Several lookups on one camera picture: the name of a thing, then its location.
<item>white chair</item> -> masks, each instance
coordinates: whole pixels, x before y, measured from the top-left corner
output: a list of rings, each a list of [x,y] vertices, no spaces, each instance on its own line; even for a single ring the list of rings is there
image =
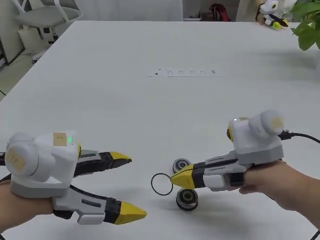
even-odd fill
[[[44,6],[30,11],[25,11],[28,0],[23,0],[22,4],[19,0],[11,1],[20,11],[20,15],[16,17],[19,24],[38,29],[52,29],[54,41],[58,39],[56,27],[72,23],[83,16],[75,0],[41,0]]]

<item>human hand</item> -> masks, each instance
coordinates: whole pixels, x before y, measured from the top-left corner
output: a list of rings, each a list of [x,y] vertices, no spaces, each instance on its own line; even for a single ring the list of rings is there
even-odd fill
[[[256,21],[260,24],[260,25],[264,25],[265,24],[265,19],[264,16],[259,13],[258,16],[256,17]]]
[[[11,193],[10,181],[0,183],[0,233],[24,224],[37,215],[52,213],[50,198],[23,198]]]
[[[254,166],[244,174],[241,194],[262,193],[285,210],[297,211],[303,203],[311,177],[296,171],[282,160]]]

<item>white wall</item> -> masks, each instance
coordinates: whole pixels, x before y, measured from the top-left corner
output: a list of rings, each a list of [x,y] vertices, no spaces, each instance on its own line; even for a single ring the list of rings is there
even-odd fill
[[[84,20],[182,21],[182,0],[76,0]]]

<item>green leaf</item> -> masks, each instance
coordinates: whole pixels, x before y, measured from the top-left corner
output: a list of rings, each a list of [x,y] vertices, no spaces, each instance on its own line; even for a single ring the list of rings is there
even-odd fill
[[[293,7],[291,12],[298,19],[302,19],[308,15],[316,14],[320,12],[320,3],[319,2],[307,2],[300,4],[297,7]]]
[[[318,49],[320,49],[320,33],[319,32],[318,32],[318,35],[316,37],[315,43],[316,43],[316,46],[318,47]]]
[[[309,26],[310,23],[312,23],[313,20],[308,18],[301,22],[296,28],[291,28],[291,31],[293,32],[294,35],[300,36],[301,32],[303,32],[306,29],[310,29],[311,27]]]
[[[313,44],[315,44],[318,36],[319,33],[314,28],[309,27],[308,29],[305,29],[298,37],[299,48],[302,51],[308,50]]]

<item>white floor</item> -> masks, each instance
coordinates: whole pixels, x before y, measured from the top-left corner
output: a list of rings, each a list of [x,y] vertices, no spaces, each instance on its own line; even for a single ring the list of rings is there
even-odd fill
[[[20,55],[11,65],[0,69],[0,90],[8,94],[32,66],[31,56]],[[0,92],[0,101],[4,97]]]

